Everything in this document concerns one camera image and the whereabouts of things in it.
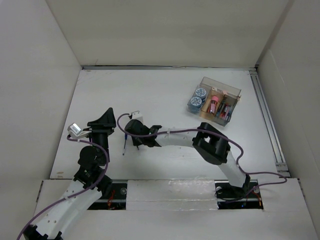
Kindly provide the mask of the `blue round tape tin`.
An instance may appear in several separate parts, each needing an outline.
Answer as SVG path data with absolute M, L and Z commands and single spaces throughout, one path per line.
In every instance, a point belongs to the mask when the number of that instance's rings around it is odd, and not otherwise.
M 194 96 L 188 102 L 188 108 L 191 110 L 199 110 L 203 105 L 203 101 L 200 97 Z
M 200 98 L 204 102 L 207 98 L 207 90 L 205 88 L 199 87 L 195 90 L 194 96 Z

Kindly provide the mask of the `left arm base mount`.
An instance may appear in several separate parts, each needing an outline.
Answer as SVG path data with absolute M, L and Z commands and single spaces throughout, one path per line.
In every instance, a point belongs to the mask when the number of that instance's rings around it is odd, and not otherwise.
M 128 180 L 114 180 L 110 192 L 96 200 L 88 210 L 125 210 L 127 203 Z

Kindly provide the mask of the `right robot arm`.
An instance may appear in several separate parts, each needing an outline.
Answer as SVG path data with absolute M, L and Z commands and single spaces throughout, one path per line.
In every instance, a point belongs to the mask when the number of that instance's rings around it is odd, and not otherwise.
M 240 170 L 227 137 L 207 122 L 196 129 L 175 129 L 161 125 L 147 127 L 140 120 L 132 119 L 124 131 L 132 136 L 135 146 L 194 148 L 207 163 L 219 167 L 235 196 L 243 197 L 249 192 L 250 177 Z

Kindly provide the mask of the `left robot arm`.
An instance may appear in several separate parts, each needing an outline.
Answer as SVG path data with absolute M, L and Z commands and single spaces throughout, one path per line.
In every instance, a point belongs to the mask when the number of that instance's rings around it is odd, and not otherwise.
M 62 240 L 67 230 L 96 200 L 107 198 L 112 179 L 106 176 L 110 162 L 108 137 L 116 128 L 113 108 L 81 129 L 76 123 L 68 128 L 67 140 L 85 143 L 79 153 L 79 169 L 59 200 L 37 213 L 18 237 L 26 240 Z

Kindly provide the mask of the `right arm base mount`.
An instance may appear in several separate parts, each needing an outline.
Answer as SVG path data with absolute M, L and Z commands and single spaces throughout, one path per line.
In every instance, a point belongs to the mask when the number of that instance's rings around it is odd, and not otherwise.
M 227 181 L 215 182 L 215 198 L 217 199 L 218 210 L 263 210 L 263 201 L 260 189 L 248 193 L 247 191 L 236 190 Z

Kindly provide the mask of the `pink capped pen refill tube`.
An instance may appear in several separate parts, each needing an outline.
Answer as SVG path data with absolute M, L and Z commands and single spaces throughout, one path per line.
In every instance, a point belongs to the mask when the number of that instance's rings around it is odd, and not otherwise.
M 216 113 L 218 102 L 219 102 L 219 98 L 216 95 L 211 97 L 210 106 L 208 108 L 209 113 L 211 113 L 211 114 Z

